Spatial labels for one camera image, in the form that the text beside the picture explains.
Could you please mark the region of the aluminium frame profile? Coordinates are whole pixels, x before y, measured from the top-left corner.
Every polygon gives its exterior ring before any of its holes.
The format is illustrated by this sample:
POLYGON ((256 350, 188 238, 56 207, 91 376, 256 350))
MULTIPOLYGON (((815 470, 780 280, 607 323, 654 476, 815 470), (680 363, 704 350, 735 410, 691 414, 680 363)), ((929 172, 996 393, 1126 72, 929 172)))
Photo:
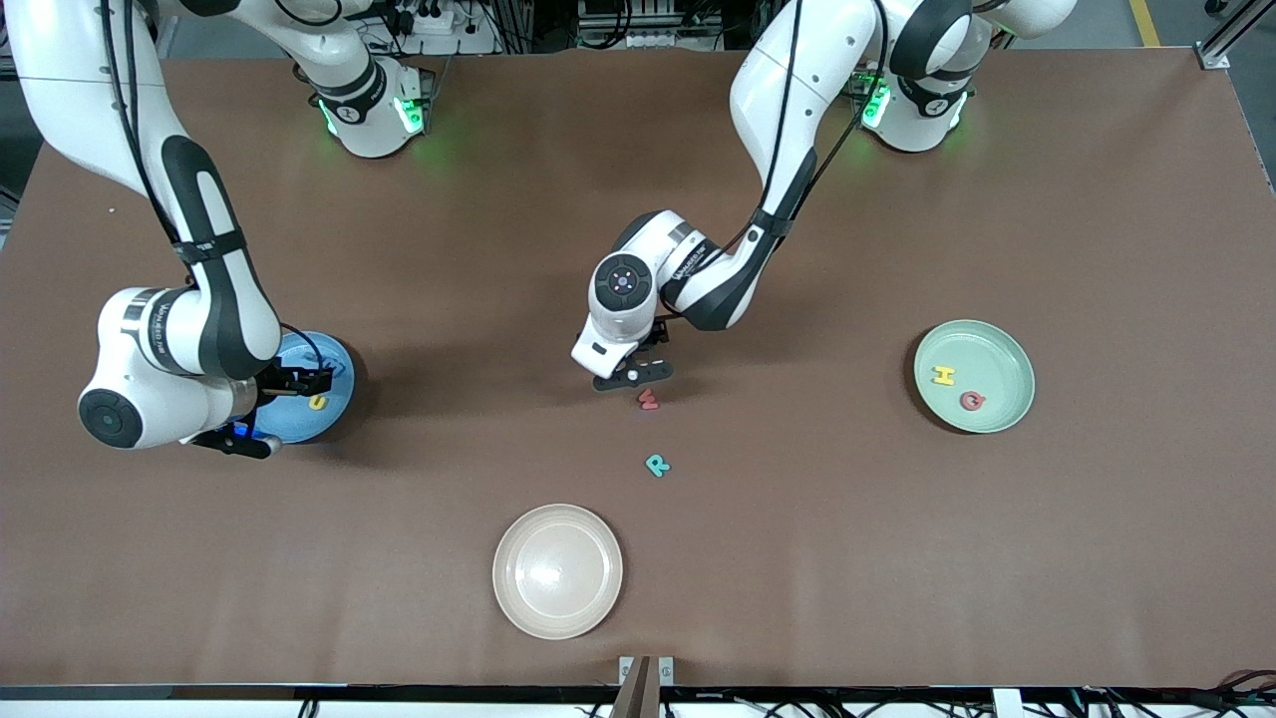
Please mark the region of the aluminium frame profile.
POLYGON ((1202 70, 1230 68, 1229 51, 1249 31, 1254 29, 1265 15, 1276 10, 1276 0, 1206 0, 1208 15, 1219 15, 1231 8, 1231 11, 1193 46, 1197 62, 1202 70))

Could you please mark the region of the black table edge bar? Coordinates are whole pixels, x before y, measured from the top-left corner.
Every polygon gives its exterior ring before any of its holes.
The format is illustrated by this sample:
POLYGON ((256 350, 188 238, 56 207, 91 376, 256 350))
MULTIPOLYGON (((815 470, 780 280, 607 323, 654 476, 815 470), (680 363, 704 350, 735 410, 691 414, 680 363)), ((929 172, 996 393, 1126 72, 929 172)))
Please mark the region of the black table edge bar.
MULTIPOLYGON (((350 700, 402 703, 609 703, 619 692, 614 685, 269 685, 269 684, 116 684, 116 685, 0 685, 0 700, 350 700)), ((989 703, 991 689, 975 686, 666 686, 666 700, 693 701, 711 696, 817 701, 841 698, 847 703, 989 703)))

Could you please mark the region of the blue round plate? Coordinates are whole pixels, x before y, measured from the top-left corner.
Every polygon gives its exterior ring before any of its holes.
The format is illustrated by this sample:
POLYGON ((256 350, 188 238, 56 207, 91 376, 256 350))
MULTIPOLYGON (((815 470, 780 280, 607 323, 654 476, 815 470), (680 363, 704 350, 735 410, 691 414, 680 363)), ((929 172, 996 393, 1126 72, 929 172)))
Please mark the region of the blue round plate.
POLYGON ((325 367, 329 358, 347 365, 343 376, 333 377, 330 392, 322 394, 329 399, 324 412, 311 412, 309 397, 277 397, 258 409, 254 426, 258 437, 274 436, 282 444, 305 444, 333 429, 348 409, 356 388, 355 362, 341 341, 320 332, 306 332, 302 339, 296 333, 286 333, 277 356, 290 367, 325 367))

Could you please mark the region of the grey bracket with post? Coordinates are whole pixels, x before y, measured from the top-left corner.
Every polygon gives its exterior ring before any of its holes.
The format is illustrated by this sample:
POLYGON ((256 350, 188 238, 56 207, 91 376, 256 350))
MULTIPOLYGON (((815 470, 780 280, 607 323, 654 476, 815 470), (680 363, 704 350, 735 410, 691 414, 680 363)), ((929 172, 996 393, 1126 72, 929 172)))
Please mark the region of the grey bracket with post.
POLYGON ((672 657, 621 657, 620 687, 609 718, 676 718, 662 690, 672 687, 672 657))

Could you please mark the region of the beige round plate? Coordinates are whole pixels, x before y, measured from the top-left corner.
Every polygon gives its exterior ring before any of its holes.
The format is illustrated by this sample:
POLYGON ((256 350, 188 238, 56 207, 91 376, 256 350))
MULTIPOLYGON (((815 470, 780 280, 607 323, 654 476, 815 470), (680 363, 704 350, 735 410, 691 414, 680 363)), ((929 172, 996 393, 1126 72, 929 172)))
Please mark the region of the beige round plate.
POLYGON ((618 603, 624 576, 618 536, 601 517, 570 504, 536 508, 510 523, 493 553, 493 596, 533 639, 577 639, 618 603))

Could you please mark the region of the white power strip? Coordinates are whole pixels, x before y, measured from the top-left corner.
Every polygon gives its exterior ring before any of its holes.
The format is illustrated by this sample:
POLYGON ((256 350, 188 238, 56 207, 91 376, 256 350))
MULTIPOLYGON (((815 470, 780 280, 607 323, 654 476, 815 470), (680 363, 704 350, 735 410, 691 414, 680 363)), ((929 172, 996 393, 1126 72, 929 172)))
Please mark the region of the white power strip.
POLYGON ((577 46, 592 50, 635 50, 678 47, 683 45, 684 40, 674 29, 629 29, 623 34, 616 32, 583 33, 577 38, 577 46))

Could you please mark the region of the green round plate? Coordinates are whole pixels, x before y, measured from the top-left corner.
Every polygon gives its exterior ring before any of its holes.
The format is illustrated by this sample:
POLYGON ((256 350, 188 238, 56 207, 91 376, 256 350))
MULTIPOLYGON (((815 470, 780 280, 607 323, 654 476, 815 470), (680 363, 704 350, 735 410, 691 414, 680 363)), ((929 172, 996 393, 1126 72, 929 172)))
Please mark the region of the green round plate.
POLYGON ((914 355, 914 386, 937 420, 971 435, 993 435, 1020 423, 1034 408, 1036 376, 1025 347, 986 321, 957 319, 931 328, 914 355), (956 386, 931 383, 934 365, 956 369, 956 386), (979 412, 960 406, 963 392, 980 392, 979 412))

